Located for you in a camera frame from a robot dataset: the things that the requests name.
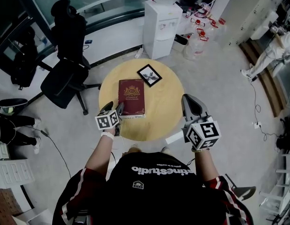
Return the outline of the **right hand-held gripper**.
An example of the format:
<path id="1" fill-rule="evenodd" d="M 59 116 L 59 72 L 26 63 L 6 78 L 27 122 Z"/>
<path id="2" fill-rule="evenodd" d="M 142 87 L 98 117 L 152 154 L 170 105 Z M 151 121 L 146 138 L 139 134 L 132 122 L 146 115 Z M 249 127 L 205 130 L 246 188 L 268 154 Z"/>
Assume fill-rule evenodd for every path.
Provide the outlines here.
<path id="1" fill-rule="evenodd" d="M 184 94 L 182 110 L 187 121 L 182 128 L 185 143 L 191 143 L 192 150 L 212 148 L 222 135 L 217 121 L 208 116 L 206 105 L 197 97 Z"/>

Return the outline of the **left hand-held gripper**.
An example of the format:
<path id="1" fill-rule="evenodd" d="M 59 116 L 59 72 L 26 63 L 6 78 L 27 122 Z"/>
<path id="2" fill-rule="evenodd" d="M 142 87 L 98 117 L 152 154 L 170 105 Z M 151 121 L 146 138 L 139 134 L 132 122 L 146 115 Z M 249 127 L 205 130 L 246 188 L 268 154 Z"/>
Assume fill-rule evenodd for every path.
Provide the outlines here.
<path id="1" fill-rule="evenodd" d="M 95 117 L 97 127 L 99 130 L 107 130 L 115 128 L 115 136 L 120 135 L 120 121 L 119 116 L 124 110 L 124 102 L 118 104 L 117 108 L 113 110 L 113 101 L 107 103 Z"/>

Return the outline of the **burgundy gold crest book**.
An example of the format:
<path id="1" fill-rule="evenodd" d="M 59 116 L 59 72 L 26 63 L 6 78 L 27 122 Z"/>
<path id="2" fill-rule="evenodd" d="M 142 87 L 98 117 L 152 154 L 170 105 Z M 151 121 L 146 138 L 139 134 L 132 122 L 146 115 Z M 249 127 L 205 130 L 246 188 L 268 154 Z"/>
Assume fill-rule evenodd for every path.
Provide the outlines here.
<path id="1" fill-rule="evenodd" d="M 124 103 L 123 116 L 144 115 L 144 81 L 142 79 L 119 80 L 118 102 Z"/>

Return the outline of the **person's right forearm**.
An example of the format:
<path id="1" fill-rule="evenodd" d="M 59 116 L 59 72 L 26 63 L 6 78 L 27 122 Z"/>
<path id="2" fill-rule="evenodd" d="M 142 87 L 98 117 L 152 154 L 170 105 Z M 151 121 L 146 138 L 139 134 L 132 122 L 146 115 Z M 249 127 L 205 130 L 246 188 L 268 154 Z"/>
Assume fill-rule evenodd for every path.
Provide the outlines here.
<path id="1" fill-rule="evenodd" d="M 219 176 L 209 150 L 195 152 L 196 175 L 203 181 L 210 181 Z"/>

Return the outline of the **person's left forearm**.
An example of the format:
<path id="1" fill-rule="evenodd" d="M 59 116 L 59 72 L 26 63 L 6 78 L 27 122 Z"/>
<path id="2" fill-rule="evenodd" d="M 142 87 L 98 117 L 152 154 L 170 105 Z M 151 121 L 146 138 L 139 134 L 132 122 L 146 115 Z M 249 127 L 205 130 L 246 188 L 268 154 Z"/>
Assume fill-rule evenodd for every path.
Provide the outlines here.
<path id="1" fill-rule="evenodd" d="M 101 136 L 96 148 L 89 157 L 85 168 L 96 171 L 105 178 L 108 171 L 113 144 L 113 139 L 110 136 L 115 135 L 115 128 L 104 130 L 104 132 L 108 133 L 109 136 Z"/>

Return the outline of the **round wooden table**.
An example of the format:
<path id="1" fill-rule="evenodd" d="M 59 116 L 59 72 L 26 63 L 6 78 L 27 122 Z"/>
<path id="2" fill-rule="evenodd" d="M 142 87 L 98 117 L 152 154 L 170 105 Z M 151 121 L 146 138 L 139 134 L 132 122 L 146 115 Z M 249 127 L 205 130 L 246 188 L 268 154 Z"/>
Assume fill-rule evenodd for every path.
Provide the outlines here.
<path id="1" fill-rule="evenodd" d="M 119 81 L 138 79 L 137 71 L 146 65 L 161 76 L 152 87 L 144 86 L 145 118 L 123 119 L 120 135 L 134 141 L 153 141 L 166 137 L 182 117 L 183 86 L 176 74 L 163 63 L 151 59 L 132 59 L 116 66 L 104 79 L 99 92 L 99 107 L 118 104 Z"/>

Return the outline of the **white paper sheet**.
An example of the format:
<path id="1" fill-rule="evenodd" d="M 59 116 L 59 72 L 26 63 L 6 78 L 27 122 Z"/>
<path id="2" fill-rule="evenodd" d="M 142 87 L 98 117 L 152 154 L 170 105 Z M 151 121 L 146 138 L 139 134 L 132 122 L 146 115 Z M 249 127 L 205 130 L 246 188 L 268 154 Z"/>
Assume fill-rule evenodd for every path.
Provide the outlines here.
<path id="1" fill-rule="evenodd" d="M 173 142 L 175 142 L 183 137 L 184 137 L 183 131 L 180 131 L 178 133 L 171 135 L 170 137 L 166 138 L 165 140 L 166 140 L 167 144 L 171 144 L 171 143 L 173 143 Z"/>

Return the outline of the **black office chair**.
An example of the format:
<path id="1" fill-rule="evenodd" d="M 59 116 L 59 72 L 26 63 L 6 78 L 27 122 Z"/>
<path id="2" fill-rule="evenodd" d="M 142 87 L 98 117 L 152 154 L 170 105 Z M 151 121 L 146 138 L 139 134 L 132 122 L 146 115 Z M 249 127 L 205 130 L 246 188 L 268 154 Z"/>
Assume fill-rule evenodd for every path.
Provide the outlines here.
<path id="1" fill-rule="evenodd" d="M 101 84 L 85 84 L 91 66 L 83 56 L 86 20 L 70 5 L 70 0 L 59 0 L 51 8 L 55 25 L 52 35 L 58 49 L 59 62 L 51 69 L 41 84 L 42 93 L 56 106 L 66 109 L 77 97 L 87 115 L 81 91 L 101 88 Z"/>

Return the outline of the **clear jug red cap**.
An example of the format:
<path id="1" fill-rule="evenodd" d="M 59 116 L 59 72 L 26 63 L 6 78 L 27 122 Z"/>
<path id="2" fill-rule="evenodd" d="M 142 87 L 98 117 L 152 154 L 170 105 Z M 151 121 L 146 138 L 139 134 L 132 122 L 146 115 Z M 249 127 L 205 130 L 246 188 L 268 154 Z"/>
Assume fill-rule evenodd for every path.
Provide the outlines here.
<path id="1" fill-rule="evenodd" d="M 191 18 L 191 27 L 190 31 L 194 33 L 197 29 L 203 29 L 205 27 L 205 23 L 201 22 L 199 19 Z"/>
<path id="2" fill-rule="evenodd" d="M 226 21 L 223 18 L 218 20 L 218 28 L 221 32 L 225 33 L 227 31 Z"/>
<path id="3" fill-rule="evenodd" d="M 197 31 L 190 36 L 187 46 L 184 48 L 184 57 L 188 60 L 195 60 L 203 53 L 206 42 L 204 30 L 197 29 Z"/>
<path id="4" fill-rule="evenodd" d="M 218 31 L 217 22 L 214 19 L 209 18 L 208 27 L 206 31 L 209 41 L 212 41 L 215 38 L 217 31 Z"/>

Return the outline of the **white bin black lid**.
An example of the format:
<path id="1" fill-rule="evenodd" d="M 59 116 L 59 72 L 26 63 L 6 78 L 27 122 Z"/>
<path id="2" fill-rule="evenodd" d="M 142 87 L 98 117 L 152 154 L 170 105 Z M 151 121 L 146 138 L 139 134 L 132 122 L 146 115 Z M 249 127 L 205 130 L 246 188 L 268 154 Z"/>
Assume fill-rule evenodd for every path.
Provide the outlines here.
<path id="1" fill-rule="evenodd" d="M 188 39 L 187 38 L 176 34 L 175 38 L 174 38 L 174 41 L 173 41 L 172 48 L 174 50 L 176 50 L 177 52 L 183 52 L 183 50 L 184 50 L 185 46 L 187 45 L 187 43 L 188 43 Z"/>

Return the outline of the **wooden step platform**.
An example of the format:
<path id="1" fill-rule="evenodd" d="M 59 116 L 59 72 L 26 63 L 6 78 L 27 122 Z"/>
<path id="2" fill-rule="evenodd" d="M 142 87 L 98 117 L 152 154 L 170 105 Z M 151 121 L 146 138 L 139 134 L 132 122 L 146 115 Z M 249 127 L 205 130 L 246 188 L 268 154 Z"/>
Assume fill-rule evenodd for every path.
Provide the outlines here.
<path id="1" fill-rule="evenodd" d="M 248 39 L 239 44 L 240 49 L 246 56 L 247 60 L 255 65 L 263 50 L 255 40 Z M 286 107 L 286 98 L 283 94 L 282 87 L 277 78 L 272 77 L 272 70 L 265 68 L 258 78 L 267 95 L 269 104 L 274 117 L 278 117 L 281 111 Z"/>

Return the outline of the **white water dispenser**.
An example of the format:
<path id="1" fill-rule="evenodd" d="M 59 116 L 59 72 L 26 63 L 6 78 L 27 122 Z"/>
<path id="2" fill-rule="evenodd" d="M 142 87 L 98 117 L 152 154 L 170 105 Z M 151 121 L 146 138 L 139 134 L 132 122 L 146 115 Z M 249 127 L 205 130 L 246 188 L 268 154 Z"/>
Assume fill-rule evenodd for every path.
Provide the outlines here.
<path id="1" fill-rule="evenodd" d="M 143 45 L 152 60 L 170 54 L 182 12 L 177 4 L 145 2 Z"/>

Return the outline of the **person's black red jersey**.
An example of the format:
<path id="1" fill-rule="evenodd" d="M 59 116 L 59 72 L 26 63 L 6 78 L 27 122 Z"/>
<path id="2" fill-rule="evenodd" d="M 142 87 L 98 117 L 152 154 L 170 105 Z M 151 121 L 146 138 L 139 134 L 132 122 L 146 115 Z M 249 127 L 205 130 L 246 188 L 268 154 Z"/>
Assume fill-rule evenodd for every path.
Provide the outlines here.
<path id="1" fill-rule="evenodd" d="M 253 225 L 223 176 L 203 181 L 161 152 L 124 155 L 109 179 L 81 169 L 61 194 L 52 225 L 70 225 L 79 215 L 95 225 Z"/>

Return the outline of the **grey chair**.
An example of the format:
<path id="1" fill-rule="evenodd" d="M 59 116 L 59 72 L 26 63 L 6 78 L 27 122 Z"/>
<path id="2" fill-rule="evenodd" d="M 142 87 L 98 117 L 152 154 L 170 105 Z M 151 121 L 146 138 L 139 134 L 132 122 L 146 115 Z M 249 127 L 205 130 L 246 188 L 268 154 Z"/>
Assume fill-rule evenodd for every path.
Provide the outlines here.
<path id="1" fill-rule="evenodd" d="M 225 174 L 225 176 L 227 177 L 227 179 L 231 182 L 232 184 L 232 190 L 234 192 L 234 194 L 242 201 L 247 200 L 249 198 L 251 198 L 254 193 L 256 192 L 256 187 L 238 187 L 233 181 L 232 179 L 229 177 L 228 174 Z"/>

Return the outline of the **black backpack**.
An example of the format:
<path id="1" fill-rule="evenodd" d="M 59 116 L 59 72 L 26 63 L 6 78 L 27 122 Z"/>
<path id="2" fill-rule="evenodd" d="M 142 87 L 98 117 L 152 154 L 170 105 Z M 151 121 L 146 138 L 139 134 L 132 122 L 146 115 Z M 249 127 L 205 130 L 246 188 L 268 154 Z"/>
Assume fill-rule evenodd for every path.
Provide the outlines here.
<path id="1" fill-rule="evenodd" d="M 16 38 L 16 42 L 22 46 L 14 58 L 14 70 L 11 74 L 11 82 L 13 85 L 18 85 L 19 90 L 30 86 L 36 72 L 38 52 L 34 37 L 34 29 L 28 27 Z"/>

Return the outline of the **white locker cabinet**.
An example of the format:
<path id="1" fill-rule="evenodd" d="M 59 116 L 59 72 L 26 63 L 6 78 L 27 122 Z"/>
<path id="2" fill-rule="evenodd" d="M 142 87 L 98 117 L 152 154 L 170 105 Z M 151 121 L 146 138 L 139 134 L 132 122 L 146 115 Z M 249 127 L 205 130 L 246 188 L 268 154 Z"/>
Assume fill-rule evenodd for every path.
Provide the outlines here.
<path id="1" fill-rule="evenodd" d="M 225 20 L 219 45 L 239 45 L 275 12 L 282 0 L 229 0 L 220 18 Z"/>

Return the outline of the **white drawer cabinet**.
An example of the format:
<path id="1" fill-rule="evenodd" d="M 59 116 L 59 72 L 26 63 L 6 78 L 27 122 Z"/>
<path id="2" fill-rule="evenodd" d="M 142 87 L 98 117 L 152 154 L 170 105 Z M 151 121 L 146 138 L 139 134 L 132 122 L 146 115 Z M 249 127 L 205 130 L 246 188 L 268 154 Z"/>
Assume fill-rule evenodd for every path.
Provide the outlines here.
<path id="1" fill-rule="evenodd" d="M 9 159 L 5 144 L 0 144 L 0 188 L 7 189 L 35 180 L 28 159 Z"/>

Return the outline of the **white metal rack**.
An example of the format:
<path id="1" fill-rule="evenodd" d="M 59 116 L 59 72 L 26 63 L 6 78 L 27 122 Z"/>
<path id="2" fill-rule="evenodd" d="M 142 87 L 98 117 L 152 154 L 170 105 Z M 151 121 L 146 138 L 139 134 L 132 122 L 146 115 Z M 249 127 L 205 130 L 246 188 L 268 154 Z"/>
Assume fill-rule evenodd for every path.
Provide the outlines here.
<path id="1" fill-rule="evenodd" d="M 275 169 L 275 182 L 269 192 L 259 192 L 259 207 L 268 212 L 266 220 L 272 225 L 283 225 L 290 218 L 290 151 L 279 154 L 280 164 Z"/>

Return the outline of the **black picture frame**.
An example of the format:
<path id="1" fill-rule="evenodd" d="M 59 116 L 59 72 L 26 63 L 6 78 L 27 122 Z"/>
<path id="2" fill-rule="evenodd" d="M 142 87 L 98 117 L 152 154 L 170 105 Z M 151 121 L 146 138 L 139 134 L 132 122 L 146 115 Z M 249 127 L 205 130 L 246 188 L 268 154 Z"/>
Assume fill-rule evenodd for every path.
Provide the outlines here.
<path id="1" fill-rule="evenodd" d="M 154 86 L 157 82 L 162 80 L 162 77 L 158 74 L 157 71 L 153 69 L 150 64 L 142 67 L 137 71 L 137 74 L 144 80 L 144 82 L 149 86 Z"/>

